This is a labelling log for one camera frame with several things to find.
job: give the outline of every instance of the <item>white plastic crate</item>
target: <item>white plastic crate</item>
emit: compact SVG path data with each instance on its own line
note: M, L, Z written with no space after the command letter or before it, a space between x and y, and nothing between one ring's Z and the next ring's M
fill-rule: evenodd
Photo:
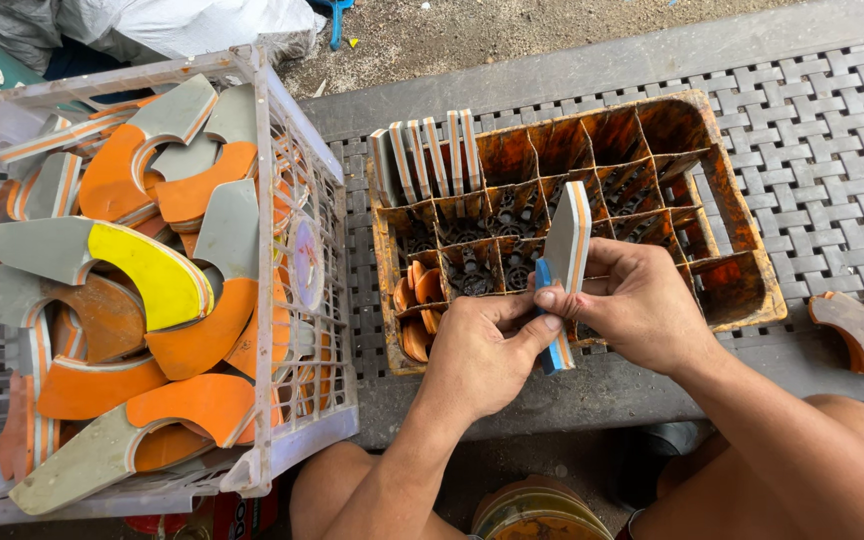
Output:
M258 175L260 215L259 334L255 346L255 443L234 463L210 470L131 477L96 495L51 514L27 516L6 497L13 482L0 474L0 525L22 521L47 521L93 517L188 512L192 498L218 491L237 491L243 497L269 493L272 480L318 450L358 431L355 371L352 366L348 295L346 293L345 215L346 195L342 167L325 141L309 123L285 90L264 52L256 46L187 59L169 60L73 79L54 80L0 92L0 148L33 137L56 104L75 101L94 104L92 96L111 92L180 83L199 73L210 80L229 84L253 83L258 122ZM304 181L293 201L276 178L293 171ZM0 186L6 176L0 166ZM290 218L312 217L312 228L320 241L322 258L318 272L322 285L319 308L310 310L295 294L286 301L274 298L274 287L282 283L279 269L295 276L294 253L289 243L274 235L274 208ZM293 350L298 350L298 321L314 327L315 353L300 361L287 358L272 362L271 328L273 305L290 313L289 332ZM18 328L0 325L0 432L8 410L9 374L15 367L20 336ZM277 402L273 396L281 396ZM280 419L272 426L272 418Z

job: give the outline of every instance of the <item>hand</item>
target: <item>hand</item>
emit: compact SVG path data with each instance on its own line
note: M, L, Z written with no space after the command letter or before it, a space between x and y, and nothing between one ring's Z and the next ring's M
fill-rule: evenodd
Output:
M665 249L591 238L585 276L596 279L585 279L582 292L545 287L535 303L589 325L626 360L664 375L722 349Z
M530 294L453 301L438 324L415 403L448 415L462 432L509 405L562 329L557 315L532 318L535 308Z

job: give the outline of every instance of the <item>woven plastic surface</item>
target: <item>woven plastic surface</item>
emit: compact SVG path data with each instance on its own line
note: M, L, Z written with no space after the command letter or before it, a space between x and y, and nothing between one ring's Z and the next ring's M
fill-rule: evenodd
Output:
M864 45L476 115L476 133L671 92L706 92L746 202L774 265L789 316L722 339L814 328L806 302L827 290L864 298ZM386 126L363 126L370 131ZM330 143L347 186L345 220L353 347L359 380L387 374L362 138ZM722 234L702 171L709 222ZM604 352L580 350L583 355Z

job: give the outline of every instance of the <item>fingernail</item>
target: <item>fingernail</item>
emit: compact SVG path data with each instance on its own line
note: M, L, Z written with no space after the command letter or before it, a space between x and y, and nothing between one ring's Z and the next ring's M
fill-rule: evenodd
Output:
M551 292L541 292L535 297L535 305L540 308L551 308L555 306L555 295Z
M545 325L549 330L558 330L562 327L562 317L559 315L545 315Z

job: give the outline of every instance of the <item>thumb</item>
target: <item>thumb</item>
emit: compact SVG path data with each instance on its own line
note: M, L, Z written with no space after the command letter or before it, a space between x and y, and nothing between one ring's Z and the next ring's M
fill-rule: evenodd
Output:
M573 319L592 328L601 326L609 318L611 296L594 296L584 292L567 294L561 285L543 287L535 291L535 305L565 319Z
M562 332L562 317L552 313L539 315L522 326L516 335L506 340L511 350L521 352L529 365Z

